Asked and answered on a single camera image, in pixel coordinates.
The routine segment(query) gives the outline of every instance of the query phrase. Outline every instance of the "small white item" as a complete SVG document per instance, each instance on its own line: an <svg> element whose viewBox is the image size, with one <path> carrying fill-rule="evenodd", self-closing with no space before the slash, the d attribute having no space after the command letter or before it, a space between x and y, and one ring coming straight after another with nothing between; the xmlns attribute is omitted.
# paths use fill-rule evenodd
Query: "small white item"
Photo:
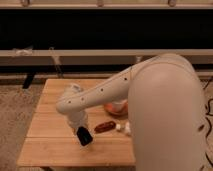
<svg viewBox="0 0 213 171"><path fill-rule="evenodd" d="M130 124L129 124L129 122L127 122L127 123L125 124L124 133L125 133L126 135L128 135L128 136L131 136L131 130L130 130Z"/></svg>
<svg viewBox="0 0 213 171"><path fill-rule="evenodd" d="M122 127L121 124L116 124L115 129L116 129L118 132L120 132L120 131L122 131L123 127Z"/></svg>

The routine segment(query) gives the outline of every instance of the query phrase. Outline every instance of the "cable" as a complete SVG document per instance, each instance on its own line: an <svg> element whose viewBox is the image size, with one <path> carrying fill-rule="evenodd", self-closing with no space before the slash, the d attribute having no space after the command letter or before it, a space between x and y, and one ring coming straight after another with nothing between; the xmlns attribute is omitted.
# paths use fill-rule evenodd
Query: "cable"
<svg viewBox="0 0 213 171"><path fill-rule="evenodd" d="M209 118L206 117L206 120L208 121L208 124L209 124L209 130L208 132L206 133L206 138L208 138L208 136L210 135L210 133L212 132L212 123L211 121L209 120Z"/></svg>
<svg viewBox="0 0 213 171"><path fill-rule="evenodd" d="M203 87L203 90L206 90L206 88L209 86L209 84L212 82L212 80L213 80L213 76L211 76L211 78L208 80L206 85Z"/></svg>
<svg viewBox="0 0 213 171"><path fill-rule="evenodd" d="M209 99L208 103L206 105L206 110L207 110L206 115L208 115L208 116L213 116L213 114L210 113L211 112L211 102L212 101L213 101L213 99Z"/></svg>
<svg viewBox="0 0 213 171"><path fill-rule="evenodd" d="M209 164L211 165L211 167L213 168L213 163L212 161L210 160L208 154L206 153L206 159L208 160Z"/></svg>

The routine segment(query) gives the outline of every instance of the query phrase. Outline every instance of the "white object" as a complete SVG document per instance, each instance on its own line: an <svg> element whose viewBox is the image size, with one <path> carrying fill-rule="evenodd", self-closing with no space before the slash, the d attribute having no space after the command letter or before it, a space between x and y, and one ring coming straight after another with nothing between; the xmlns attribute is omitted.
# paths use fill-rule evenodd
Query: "white object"
<svg viewBox="0 0 213 171"><path fill-rule="evenodd" d="M131 136L131 130L130 130L129 122L126 122L126 124L125 124L124 133L128 136Z"/></svg>
<svg viewBox="0 0 213 171"><path fill-rule="evenodd" d="M64 98L67 96L73 96L74 94L79 93L81 91L83 91L83 89L79 85L71 83L64 90L64 93L61 96L61 98ZM87 128L88 117L84 110L77 111L75 113L73 112L66 113L66 116L67 116L67 122L73 128L75 134L79 127L83 126Z"/></svg>
<svg viewBox="0 0 213 171"><path fill-rule="evenodd" d="M159 55L89 90L65 93L56 107L76 121L76 113L87 107L127 97L137 171L202 169L204 94L191 64L179 55Z"/></svg>

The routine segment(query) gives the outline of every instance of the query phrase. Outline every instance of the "wooden furniture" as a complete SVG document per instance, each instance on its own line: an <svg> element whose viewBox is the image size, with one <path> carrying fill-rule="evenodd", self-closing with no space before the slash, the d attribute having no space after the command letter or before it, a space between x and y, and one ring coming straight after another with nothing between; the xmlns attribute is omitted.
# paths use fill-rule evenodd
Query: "wooden furniture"
<svg viewBox="0 0 213 171"><path fill-rule="evenodd" d="M57 113L55 104L64 88L71 82L88 89L103 79L49 79L41 94L20 157L19 166L131 166L134 165L131 138L112 130L95 134L94 127L114 120L125 123L127 118L113 118L102 106L86 109L89 129L94 137L82 147L66 117Z"/></svg>

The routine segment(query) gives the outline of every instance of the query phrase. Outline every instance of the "table leg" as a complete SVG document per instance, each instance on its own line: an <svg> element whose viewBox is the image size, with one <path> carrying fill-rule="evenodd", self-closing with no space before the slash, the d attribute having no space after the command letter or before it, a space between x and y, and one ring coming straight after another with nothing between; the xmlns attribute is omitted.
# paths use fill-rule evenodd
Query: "table leg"
<svg viewBox="0 0 213 171"><path fill-rule="evenodd" d="M44 171L54 171L54 170L51 169L50 167L41 167L41 169L43 169Z"/></svg>

